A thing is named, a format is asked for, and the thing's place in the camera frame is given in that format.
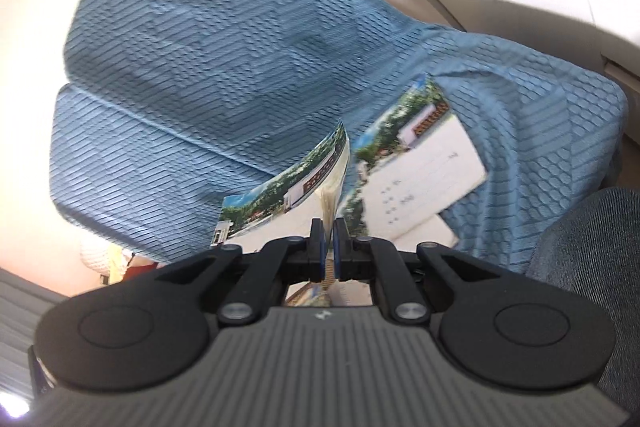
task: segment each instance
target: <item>textured blue fabric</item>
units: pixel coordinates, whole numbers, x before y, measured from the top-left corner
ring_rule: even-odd
[[[225,196],[340,118],[357,138],[427,73],[489,171],[443,216],[463,250],[522,271],[540,232],[597,188],[626,111],[595,73],[383,0],[82,0],[65,60],[53,200],[162,261],[207,247]]]

